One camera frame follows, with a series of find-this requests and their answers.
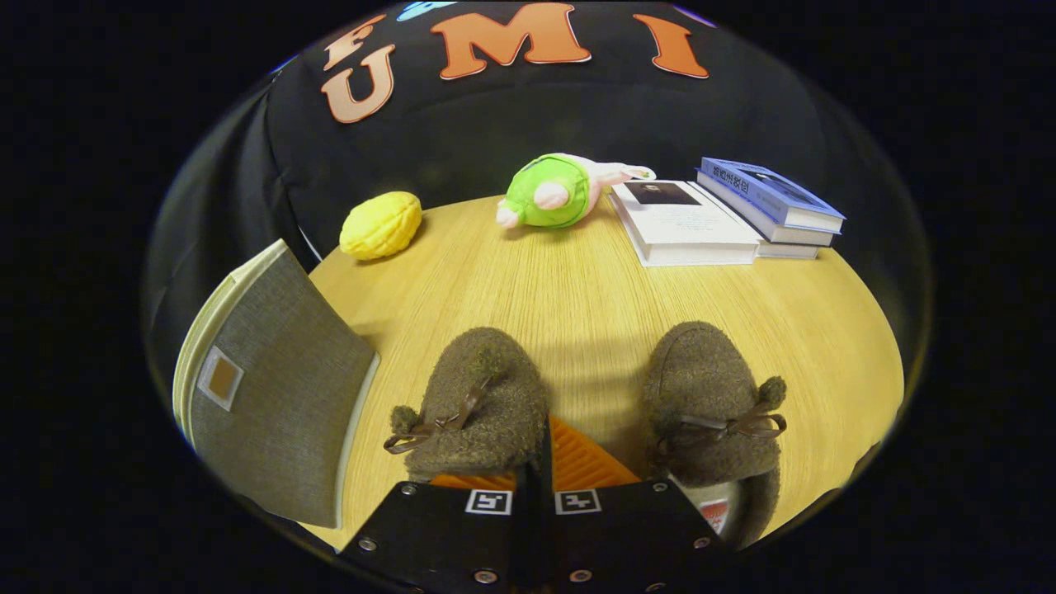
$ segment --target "gray book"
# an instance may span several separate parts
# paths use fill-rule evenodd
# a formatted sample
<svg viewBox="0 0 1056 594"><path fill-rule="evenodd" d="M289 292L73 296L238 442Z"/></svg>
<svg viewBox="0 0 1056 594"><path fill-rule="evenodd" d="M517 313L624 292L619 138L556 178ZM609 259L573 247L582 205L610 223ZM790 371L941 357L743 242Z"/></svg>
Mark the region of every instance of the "gray book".
<svg viewBox="0 0 1056 594"><path fill-rule="evenodd" d="M279 240L200 311L176 364L173 413L228 488L277 516L340 528L348 452L377 366Z"/></svg>

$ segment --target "yellow plush toy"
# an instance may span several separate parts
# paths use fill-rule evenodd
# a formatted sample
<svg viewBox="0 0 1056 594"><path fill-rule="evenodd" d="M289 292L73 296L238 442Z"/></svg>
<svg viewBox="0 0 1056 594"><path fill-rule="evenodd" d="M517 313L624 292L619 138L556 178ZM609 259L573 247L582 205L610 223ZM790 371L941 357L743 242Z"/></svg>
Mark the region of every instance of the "yellow plush toy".
<svg viewBox="0 0 1056 594"><path fill-rule="evenodd" d="M341 252L357 260L400 252L421 224L421 202L413 193L391 191L356 206L341 227Z"/></svg>

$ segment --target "red label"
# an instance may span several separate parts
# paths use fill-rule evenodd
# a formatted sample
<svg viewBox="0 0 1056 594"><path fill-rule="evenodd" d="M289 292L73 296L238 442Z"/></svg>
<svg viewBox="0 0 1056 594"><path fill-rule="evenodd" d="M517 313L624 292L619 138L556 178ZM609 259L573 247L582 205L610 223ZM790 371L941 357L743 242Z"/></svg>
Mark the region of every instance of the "red label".
<svg viewBox="0 0 1056 594"><path fill-rule="evenodd" d="M700 513L708 520L708 523L712 524L715 534L721 534L722 526L725 525L727 517L730 515L730 503L724 499L705 501L700 504Z"/></svg>

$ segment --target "letter m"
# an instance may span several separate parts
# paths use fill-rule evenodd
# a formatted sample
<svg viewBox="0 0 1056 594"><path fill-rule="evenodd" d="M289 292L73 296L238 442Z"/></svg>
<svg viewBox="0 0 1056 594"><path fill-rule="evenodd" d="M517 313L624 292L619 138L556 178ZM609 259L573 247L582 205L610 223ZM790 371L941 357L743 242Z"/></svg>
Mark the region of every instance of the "letter m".
<svg viewBox="0 0 1056 594"><path fill-rule="evenodd" d="M568 4L544 2L523 6L506 25L476 13L436 23L430 31L444 35L448 51L448 66L440 71L440 78L452 80L484 72L488 62L473 54L474 47L499 64L510 66L528 38L531 39L531 50L525 53L528 62L589 60L590 52L577 42L568 20L573 10Z"/></svg>

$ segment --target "gray fabric book cover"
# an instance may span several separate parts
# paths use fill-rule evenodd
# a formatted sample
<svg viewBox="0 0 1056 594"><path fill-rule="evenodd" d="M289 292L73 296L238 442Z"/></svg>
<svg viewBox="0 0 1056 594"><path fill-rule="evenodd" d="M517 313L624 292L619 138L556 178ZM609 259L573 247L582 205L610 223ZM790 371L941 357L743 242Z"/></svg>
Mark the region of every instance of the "gray fabric book cover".
<svg viewBox="0 0 1056 594"><path fill-rule="evenodd" d="M340 527L356 405L376 354L284 244L249 282L192 366L187 437L229 488L267 512Z"/></svg>

